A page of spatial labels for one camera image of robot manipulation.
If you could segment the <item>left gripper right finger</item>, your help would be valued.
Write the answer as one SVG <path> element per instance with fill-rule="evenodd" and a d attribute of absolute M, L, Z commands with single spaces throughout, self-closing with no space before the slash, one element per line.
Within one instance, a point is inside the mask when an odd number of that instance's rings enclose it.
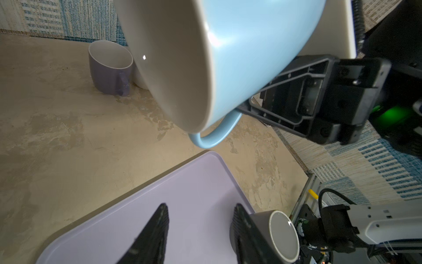
<path fill-rule="evenodd" d="M 232 248 L 239 264 L 282 263 L 240 203 L 234 207 Z"/>

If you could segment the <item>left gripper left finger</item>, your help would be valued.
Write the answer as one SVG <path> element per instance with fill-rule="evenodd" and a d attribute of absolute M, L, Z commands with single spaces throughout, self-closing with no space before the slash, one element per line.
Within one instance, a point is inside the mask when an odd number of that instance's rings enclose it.
<path fill-rule="evenodd" d="M 163 264 L 169 222 L 167 204 L 161 203 L 118 264 Z"/>

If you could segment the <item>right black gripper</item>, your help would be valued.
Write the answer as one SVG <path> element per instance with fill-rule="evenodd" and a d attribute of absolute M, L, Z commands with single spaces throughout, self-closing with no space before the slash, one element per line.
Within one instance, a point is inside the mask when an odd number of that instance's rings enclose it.
<path fill-rule="evenodd" d="M 392 63 L 384 58 L 296 57 L 237 110 L 319 145 L 356 143 Z"/>

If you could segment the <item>grey mug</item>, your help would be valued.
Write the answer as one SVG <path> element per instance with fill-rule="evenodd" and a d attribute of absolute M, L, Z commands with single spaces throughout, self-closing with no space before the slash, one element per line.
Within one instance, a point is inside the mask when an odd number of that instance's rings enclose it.
<path fill-rule="evenodd" d="M 282 261 L 281 264 L 293 264 L 298 260 L 300 253 L 298 234 L 286 214 L 273 210 L 253 213 L 249 216 L 270 247 L 276 252 Z M 232 223 L 230 225 L 230 243 L 232 245 Z"/>

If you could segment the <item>light blue mug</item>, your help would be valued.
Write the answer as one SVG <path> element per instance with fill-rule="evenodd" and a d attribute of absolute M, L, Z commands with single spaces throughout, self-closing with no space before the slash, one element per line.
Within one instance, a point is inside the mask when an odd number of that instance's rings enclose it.
<path fill-rule="evenodd" d="M 115 1 L 136 66 L 198 147 L 233 130 L 238 106 L 299 54 L 324 1 Z"/>

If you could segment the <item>cream mug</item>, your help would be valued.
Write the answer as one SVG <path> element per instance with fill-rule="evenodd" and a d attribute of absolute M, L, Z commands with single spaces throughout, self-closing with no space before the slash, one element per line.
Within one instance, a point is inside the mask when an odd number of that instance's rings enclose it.
<path fill-rule="evenodd" d="M 147 87 L 140 71 L 137 68 L 136 63 L 133 63 L 133 70 L 132 70 L 132 82 L 141 89 L 149 90 Z"/>

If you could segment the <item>purple mug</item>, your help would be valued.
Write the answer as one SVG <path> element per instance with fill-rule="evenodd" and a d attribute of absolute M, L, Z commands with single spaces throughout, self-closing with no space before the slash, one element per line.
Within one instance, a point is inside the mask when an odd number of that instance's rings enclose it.
<path fill-rule="evenodd" d="M 108 40 L 89 45 L 89 65 L 94 86 L 108 95 L 128 96 L 134 59 L 124 46 Z"/>

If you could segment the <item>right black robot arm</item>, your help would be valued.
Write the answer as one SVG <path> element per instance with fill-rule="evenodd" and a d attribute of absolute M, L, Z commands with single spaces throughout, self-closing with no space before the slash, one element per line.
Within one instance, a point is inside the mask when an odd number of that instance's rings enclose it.
<path fill-rule="evenodd" d="M 333 53 L 296 57 L 260 90 L 263 103 L 246 100 L 238 110 L 319 145 L 355 144 L 370 123 L 394 150 L 422 158 L 421 1 L 404 1 L 382 34 L 364 31 L 362 1 L 349 1 L 351 49 L 362 59 Z M 352 253 L 378 244 L 421 240 L 417 199 L 385 206 L 319 204 L 320 216 L 298 228 L 311 246 Z"/>

